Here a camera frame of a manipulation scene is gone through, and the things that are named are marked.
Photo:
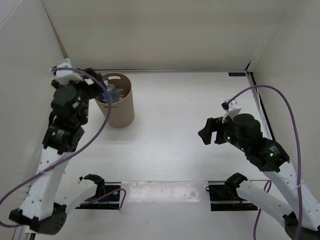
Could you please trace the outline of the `blue label plastic bottle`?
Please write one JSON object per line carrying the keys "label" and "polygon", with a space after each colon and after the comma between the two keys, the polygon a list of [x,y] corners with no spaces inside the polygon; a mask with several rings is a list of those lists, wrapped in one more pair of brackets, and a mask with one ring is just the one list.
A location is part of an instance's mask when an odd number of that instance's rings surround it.
{"label": "blue label plastic bottle", "polygon": [[101,94],[101,101],[105,104],[116,103],[118,101],[118,96],[115,85],[109,83],[107,80],[104,80],[103,83],[106,87],[106,92]]}

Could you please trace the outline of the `green label clear bottle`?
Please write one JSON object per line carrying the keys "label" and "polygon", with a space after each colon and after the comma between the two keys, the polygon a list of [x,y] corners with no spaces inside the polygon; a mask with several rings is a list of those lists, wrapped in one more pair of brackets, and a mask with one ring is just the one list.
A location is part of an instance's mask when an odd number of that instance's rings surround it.
{"label": "green label clear bottle", "polygon": [[118,101],[121,101],[127,96],[127,91],[123,87],[117,87],[116,88],[116,95],[117,95]]}

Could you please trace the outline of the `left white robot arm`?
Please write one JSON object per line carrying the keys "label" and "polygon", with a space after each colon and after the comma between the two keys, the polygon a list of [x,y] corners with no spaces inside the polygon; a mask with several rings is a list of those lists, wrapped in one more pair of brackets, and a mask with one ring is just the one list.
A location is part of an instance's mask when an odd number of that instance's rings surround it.
{"label": "left white robot arm", "polygon": [[85,132],[82,126],[89,120],[89,101],[105,90],[103,77],[91,68],[66,65],[56,66],[52,72],[55,92],[38,169],[28,180],[31,186],[25,200],[9,214],[11,221],[44,235],[57,234],[71,211],[105,195],[104,179],[88,174],[68,193],[57,196],[66,166],[79,153],[78,143]]}

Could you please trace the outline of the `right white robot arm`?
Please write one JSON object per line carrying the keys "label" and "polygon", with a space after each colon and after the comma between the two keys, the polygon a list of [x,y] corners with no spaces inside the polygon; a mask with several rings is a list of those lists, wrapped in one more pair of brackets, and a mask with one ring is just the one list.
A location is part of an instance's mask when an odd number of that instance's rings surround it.
{"label": "right white robot arm", "polygon": [[240,173],[225,181],[224,193],[230,200],[239,197],[251,202],[273,217],[292,240],[320,238],[320,203],[309,189],[298,183],[298,174],[290,157],[276,141],[263,136],[261,124],[251,114],[234,118],[208,118],[198,132],[205,145],[229,143],[242,151],[246,159],[258,168],[281,192],[285,201],[255,186]]}

